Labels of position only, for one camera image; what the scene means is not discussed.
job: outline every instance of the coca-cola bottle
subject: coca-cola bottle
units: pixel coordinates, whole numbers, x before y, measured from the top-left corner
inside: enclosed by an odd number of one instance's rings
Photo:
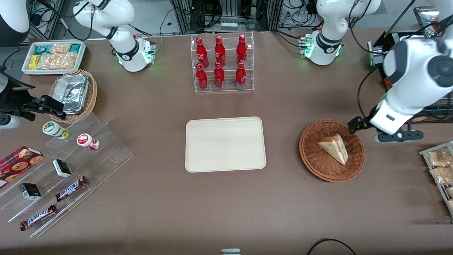
[[[243,89],[246,86],[246,71],[244,70],[244,62],[237,64],[236,70],[236,88]]]
[[[222,64],[217,61],[216,69],[214,70],[214,77],[216,79],[217,88],[223,88],[225,85],[225,72],[223,71]]]
[[[201,90],[207,90],[207,75],[203,70],[203,66],[200,63],[197,63],[195,67],[197,68],[195,76],[197,77],[198,86]]]
[[[246,36],[243,34],[239,36],[239,43],[236,48],[236,56],[236,61],[238,64],[247,60]]]
[[[222,67],[224,67],[227,64],[227,57],[221,36],[216,36],[216,47],[214,49],[214,53],[216,54],[216,61],[219,61]]]
[[[196,40],[197,42],[197,59],[200,64],[203,65],[204,68],[209,66],[209,61],[207,59],[207,50],[206,47],[203,45],[203,39],[198,37]]]

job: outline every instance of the snickers bar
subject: snickers bar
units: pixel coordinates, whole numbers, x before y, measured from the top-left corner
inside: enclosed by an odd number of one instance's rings
[[[74,191],[78,190],[85,183],[88,183],[88,180],[85,176],[82,176],[82,178],[78,179],[71,186],[67,187],[62,192],[56,194],[55,196],[57,198],[57,201],[60,202],[64,197],[71,195]]]
[[[28,229],[29,227],[31,227],[36,222],[44,219],[45,217],[47,217],[47,216],[49,216],[49,215],[51,215],[53,213],[57,213],[57,207],[54,204],[52,204],[46,210],[44,210],[44,211],[38,213],[37,215],[33,216],[32,218],[28,219],[28,221],[21,222],[20,223],[20,230],[24,231],[24,230]]]

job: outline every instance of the wicker basket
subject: wicker basket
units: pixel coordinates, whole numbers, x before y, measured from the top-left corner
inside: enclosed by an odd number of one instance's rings
[[[50,117],[54,121],[63,122],[63,123],[67,123],[67,124],[72,124],[76,120],[82,118],[83,116],[85,116],[87,114],[90,114],[92,112],[93,108],[94,108],[94,105],[96,104],[97,84],[96,84],[96,81],[94,80],[93,76],[89,72],[87,72],[85,70],[77,70],[77,71],[73,71],[73,72],[70,72],[70,73],[67,73],[67,74],[63,74],[63,75],[69,76],[69,75],[76,75],[76,74],[86,75],[90,79],[90,83],[88,85],[87,99],[85,101],[85,109],[79,115],[67,115],[65,120],[62,120],[62,119],[60,119],[60,118],[58,118],[58,117],[56,117],[54,115],[50,115]],[[57,85],[57,81],[58,80],[56,80],[53,83],[53,86],[50,89],[49,96],[53,95],[53,91],[55,89],[55,86]]]
[[[340,164],[318,145],[319,139],[335,134],[343,138],[349,156],[346,165]],[[360,137],[351,134],[347,125],[335,120],[320,120],[310,124],[300,137],[299,152],[302,161],[314,175],[330,182],[351,180],[365,164],[365,148]]]

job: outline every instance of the table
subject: table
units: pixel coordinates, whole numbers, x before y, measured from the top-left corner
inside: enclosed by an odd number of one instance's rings
[[[357,29],[365,45],[382,29]],[[448,210],[418,152],[452,138],[449,124],[419,124],[419,142],[376,144],[375,130],[360,131],[366,148],[362,172],[328,183],[302,163],[298,141],[313,121],[347,123],[359,114],[357,87],[370,70],[350,33],[329,66],[300,58],[272,33],[255,35],[255,91],[195,94],[190,36],[165,37],[156,64],[125,71],[106,40],[87,41],[84,69],[96,79],[94,112],[135,154],[122,168],[42,237],[29,239],[0,216],[1,254],[305,254],[320,238],[344,241],[358,254],[450,254]],[[35,96],[55,77],[29,77]],[[362,105],[384,93],[376,72],[364,84]],[[267,166],[262,170],[189,173],[184,168],[189,120],[258,116]],[[0,135],[0,157],[21,145],[42,147],[49,116],[24,121]],[[312,254],[349,254],[323,243]]]

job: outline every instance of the clear acrylic bottle rack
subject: clear acrylic bottle rack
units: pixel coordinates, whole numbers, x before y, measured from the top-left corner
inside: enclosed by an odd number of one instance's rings
[[[57,214],[50,215],[23,231],[30,238],[42,235],[133,157],[128,148],[109,130],[107,123],[94,113],[79,119],[67,129],[70,132],[67,139],[59,140],[55,137],[46,143],[40,149],[44,159],[0,190],[3,215],[8,222],[17,225],[17,231],[20,231],[22,221],[49,208],[51,204],[57,207]],[[98,140],[99,149],[91,151],[77,145],[76,139],[82,133],[88,133]],[[72,172],[69,178],[57,175],[52,164],[57,158],[68,164]],[[55,195],[84,175],[89,183],[57,202]],[[19,190],[19,184],[23,182],[36,184],[42,197],[36,201],[24,199]]]
[[[236,62],[236,47],[239,43],[239,35],[246,36],[246,45],[247,45],[247,61],[245,62],[245,70],[247,72],[246,76],[246,85],[243,89],[236,88],[236,70],[237,70],[237,62]],[[223,88],[218,88],[215,85],[214,79],[214,70],[215,66],[214,63],[216,62],[216,57],[214,55],[214,48],[216,47],[216,36],[218,34],[199,34],[199,35],[192,35],[191,37],[191,44],[190,44],[190,53],[192,56],[192,72],[193,72],[193,83],[195,87],[195,92],[205,93],[205,92],[240,92],[240,91],[250,91],[254,90],[255,88],[255,80],[254,80],[254,43],[253,43],[253,33],[225,33],[221,34],[223,45],[225,46],[226,50],[226,66],[223,67],[225,71],[225,86]],[[195,43],[195,39],[197,37],[201,37],[203,39],[203,45],[206,47],[207,50],[207,59],[209,60],[208,68],[205,68],[204,71],[207,75],[207,90],[201,90],[198,86],[197,77],[195,75],[196,68],[195,65],[198,63],[197,59],[197,44]]]

